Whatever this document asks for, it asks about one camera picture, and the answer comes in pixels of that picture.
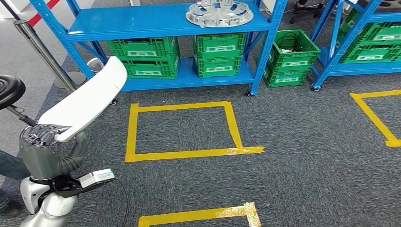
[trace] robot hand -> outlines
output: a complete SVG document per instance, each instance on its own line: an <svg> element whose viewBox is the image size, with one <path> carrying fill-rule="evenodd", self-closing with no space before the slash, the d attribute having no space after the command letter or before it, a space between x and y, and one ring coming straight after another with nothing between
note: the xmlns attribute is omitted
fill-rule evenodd
<svg viewBox="0 0 401 227"><path fill-rule="evenodd" d="M26 142L31 142L38 147L54 144L54 137L69 129L70 126L59 126L53 124L39 124L35 127L27 127L20 136Z"/></svg>
<svg viewBox="0 0 401 227"><path fill-rule="evenodd" d="M57 125L37 125L27 127L20 136L22 159L36 180L45 180L69 174L79 168L88 148L88 139L84 132L75 135L76 144L66 157L58 157L49 145L54 144L54 137L69 127Z"/></svg>

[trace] green crate label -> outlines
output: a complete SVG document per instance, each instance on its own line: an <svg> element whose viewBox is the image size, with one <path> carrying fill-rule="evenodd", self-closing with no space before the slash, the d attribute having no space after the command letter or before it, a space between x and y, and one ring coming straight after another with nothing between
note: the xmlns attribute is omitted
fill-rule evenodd
<svg viewBox="0 0 401 227"><path fill-rule="evenodd" d="M369 55L369 56L358 56L357 60L380 60L383 59L384 55Z"/></svg>
<svg viewBox="0 0 401 227"><path fill-rule="evenodd" d="M175 44L175 37L173 37L173 38L171 39L171 46L174 46L174 44Z"/></svg>
<svg viewBox="0 0 401 227"><path fill-rule="evenodd" d="M276 83L283 83L283 82L295 82L298 81L299 77L295 77L295 78L284 78L284 79L277 79Z"/></svg>
<svg viewBox="0 0 401 227"><path fill-rule="evenodd" d="M208 46L206 52L235 51L235 46Z"/></svg>
<svg viewBox="0 0 401 227"><path fill-rule="evenodd" d="M174 68L177 68L179 61L180 61L180 57L178 57L178 55L177 55L177 57L175 58Z"/></svg>
<svg viewBox="0 0 401 227"><path fill-rule="evenodd" d="M162 72L160 71L135 71L135 75L143 75L143 76L161 76Z"/></svg>
<svg viewBox="0 0 401 227"><path fill-rule="evenodd" d="M301 65L307 65L308 61L295 61L295 62L285 62L283 63L283 67L287 66L301 66Z"/></svg>
<svg viewBox="0 0 401 227"><path fill-rule="evenodd" d="M233 70L232 66L206 68L206 72L221 72Z"/></svg>
<svg viewBox="0 0 401 227"><path fill-rule="evenodd" d="M157 57L156 51L128 51L128 56Z"/></svg>
<svg viewBox="0 0 401 227"><path fill-rule="evenodd" d="M399 35L376 35L373 40L394 40L401 39L401 34Z"/></svg>

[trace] metal stanchion pole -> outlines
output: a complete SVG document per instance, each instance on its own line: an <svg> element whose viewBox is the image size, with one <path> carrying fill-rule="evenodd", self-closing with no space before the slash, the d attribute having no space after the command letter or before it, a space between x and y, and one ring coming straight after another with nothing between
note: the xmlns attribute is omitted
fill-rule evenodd
<svg viewBox="0 0 401 227"><path fill-rule="evenodd" d="M26 20L17 20L14 26L24 36L24 38L31 44L31 46L38 52L42 59L47 63L54 74L63 82L69 92L77 90L74 82L61 68L61 66L54 59L53 55L49 52L42 40L37 36L35 30L28 24Z"/></svg>

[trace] yellow tape square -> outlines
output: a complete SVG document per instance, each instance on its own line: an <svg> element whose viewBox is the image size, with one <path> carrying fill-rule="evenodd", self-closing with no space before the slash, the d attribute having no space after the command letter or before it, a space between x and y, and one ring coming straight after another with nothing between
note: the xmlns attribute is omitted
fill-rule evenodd
<svg viewBox="0 0 401 227"><path fill-rule="evenodd" d="M158 152L158 153L146 153L146 154L135 153L139 113L151 112L151 111L208 108L208 107L224 107L224 111L226 113L226 118L227 118L228 129L236 146L235 148ZM256 154L262 152L264 152L263 147L242 146L241 136L239 134L238 126L235 121L234 110L231 105L231 102L223 101L223 102L159 105L159 106L145 106L145 107L139 107L138 103L131 104L130 118L128 123L128 136L127 136L127 148L125 153L125 162L174 159L174 158L190 158L190 157L212 157L212 156L225 156L225 155Z"/></svg>
<svg viewBox="0 0 401 227"><path fill-rule="evenodd" d="M393 133L385 126L385 124L377 117L377 115L370 109L370 107L363 101L363 98L374 98L383 96L396 96L401 95L401 90L392 91L378 91L378 92L367 92L367 93L350 93L351 97L361 107L362 111L369 117L369 119L376 125L376 127L386 137L386 145L389 147L401 147L401 140L397 139Z"/></svg>
<svg viewBox="0 0 401 227"><path fill-rule="evenodd" d="M142 216L139 218L138 227L150 227L178 222L200 221L216 218L230 218L246 216L249 227L261 227L254 202L247 202L240 207L227 207L210 210L196 210L170 214Z"/></svg>

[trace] gray carpet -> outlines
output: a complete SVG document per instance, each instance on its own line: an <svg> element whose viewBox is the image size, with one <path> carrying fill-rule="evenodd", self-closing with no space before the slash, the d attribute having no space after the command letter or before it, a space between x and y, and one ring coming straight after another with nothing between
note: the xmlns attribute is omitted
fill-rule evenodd
<svg viewBox="0 0 401 227"><path fill-rule="evenodd" d="M105 5L97 0L95 7ZM312 18L281 29L313 28ZM323 33L320 43L330 33ZM190 53L185 43L181 50ZM70 59L64 63L73 69ZM117 96L85 132L91 148L75 176L111 168L129 191L129 224L145 215L241 206L255 202L267 227L398 227L401 226L401 148L384 144L380 131L349 96L400 88L399 74L330 78L321 92L298 87L267 89L249 98L246 85L140 92ZM40 114L67 94L51 88ZM124 163L130 103L140 106L211 101L232 102L244 146L264 146L254 155L187 158ZM366 102L401 138L400 97ZM60 145L68 152L72 144ZM222 108L140 113L137 152L163 152L232 147ZM3 189L21 201L19 183L7 180ZM69 227L120 226L125 195L110 183L80 196ZM16 227L24 212L1 226ZM224 218L160 227L247 227L245 217Z"/></svg>

